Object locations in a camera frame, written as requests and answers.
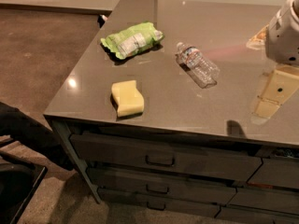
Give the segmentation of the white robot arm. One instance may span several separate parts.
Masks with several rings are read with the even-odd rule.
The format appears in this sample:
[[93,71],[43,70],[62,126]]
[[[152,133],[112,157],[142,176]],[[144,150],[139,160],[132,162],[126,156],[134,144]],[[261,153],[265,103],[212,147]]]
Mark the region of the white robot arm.
[[299,65],[299,0],[287,0],[269,22],[265,50],[277,63]]

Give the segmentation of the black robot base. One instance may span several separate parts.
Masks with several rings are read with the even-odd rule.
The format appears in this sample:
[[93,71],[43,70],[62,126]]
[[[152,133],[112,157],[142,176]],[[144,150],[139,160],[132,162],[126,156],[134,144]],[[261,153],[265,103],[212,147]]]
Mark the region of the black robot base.
[[[74,166],[53,132],[22,113],[18,108],[0,103],[0,135],[45,156],[61,168],[72,171]],[[10,224],[14,212],[33,190],[39,167],[25,159],[1,153],[0,214],[1,224]]]

